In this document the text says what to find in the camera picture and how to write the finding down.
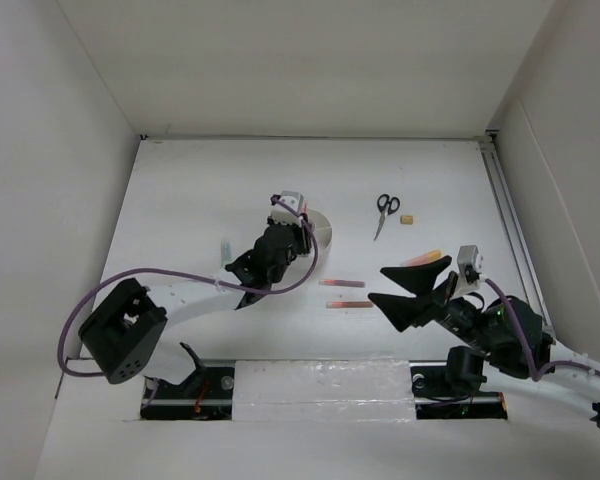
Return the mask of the orange highlighter marker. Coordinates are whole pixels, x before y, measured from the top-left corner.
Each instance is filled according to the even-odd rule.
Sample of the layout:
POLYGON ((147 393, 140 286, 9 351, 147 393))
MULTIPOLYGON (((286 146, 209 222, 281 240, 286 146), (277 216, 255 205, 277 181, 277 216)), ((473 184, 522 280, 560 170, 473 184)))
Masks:
POLYGON ((420 265, 426 265, 435 261, 440 260, 442 257, 442 252, 440 250, 432 250, 427 253, 418 255, 416 257, 410 258, 401 263, 402 267, 414 267, 420 265))

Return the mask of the purple capped pen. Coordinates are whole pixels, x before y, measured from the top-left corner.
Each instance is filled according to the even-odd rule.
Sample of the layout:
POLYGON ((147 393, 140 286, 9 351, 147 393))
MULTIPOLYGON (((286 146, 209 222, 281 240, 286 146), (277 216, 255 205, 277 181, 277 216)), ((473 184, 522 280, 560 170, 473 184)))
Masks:
POLYGON ((346 288, 364 288, 366 286, 366 283, 364 281, 359 280, 320 279, 319 285, 346 288))

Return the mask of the brown capped pen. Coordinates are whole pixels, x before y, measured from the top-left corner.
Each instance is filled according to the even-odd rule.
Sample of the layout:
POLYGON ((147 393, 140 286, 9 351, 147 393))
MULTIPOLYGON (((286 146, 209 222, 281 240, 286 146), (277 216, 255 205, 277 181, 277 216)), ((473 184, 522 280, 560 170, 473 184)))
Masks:
POLYGON ((373 308, 374 304, 371 301, 334 301, 327 302, 327 309, 366 309, 373 308))

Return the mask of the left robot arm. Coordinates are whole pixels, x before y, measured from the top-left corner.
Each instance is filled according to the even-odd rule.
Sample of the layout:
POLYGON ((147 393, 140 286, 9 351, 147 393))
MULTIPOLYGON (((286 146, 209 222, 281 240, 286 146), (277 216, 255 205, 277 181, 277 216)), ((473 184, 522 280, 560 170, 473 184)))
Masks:
POLYGON ((277 294, 288 267, 316 255, 317 240, 306 215, 292 224, 270 221, 252 249, 215 276, 145 287, 120 281, 79 329, 79 337, 111 385, 142 375, 170 385, 184 397, 197 394, 207 368, 186 342, 162 340, 179 324, 218 312, 247 308, 277 294))

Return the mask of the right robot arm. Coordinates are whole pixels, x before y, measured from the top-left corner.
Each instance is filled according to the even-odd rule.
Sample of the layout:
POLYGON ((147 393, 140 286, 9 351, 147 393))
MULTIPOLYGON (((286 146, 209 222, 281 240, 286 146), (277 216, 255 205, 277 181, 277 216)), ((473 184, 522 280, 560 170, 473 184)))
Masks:
POLYGON ((470 418, 480 400, 490 417, 504 417, 504 407, 493 405, 504 398, 485 372, 492 367, 527 385, 547 384, 549 392, 582 407, 600 430, 600 363, 561 344, 528 303, 487 278, 476 246, 380 272, 406 293, 371 293, 368 299, 398 332, 435 323, 461 342, 443 362, 411 365, 421 418, 470 418))

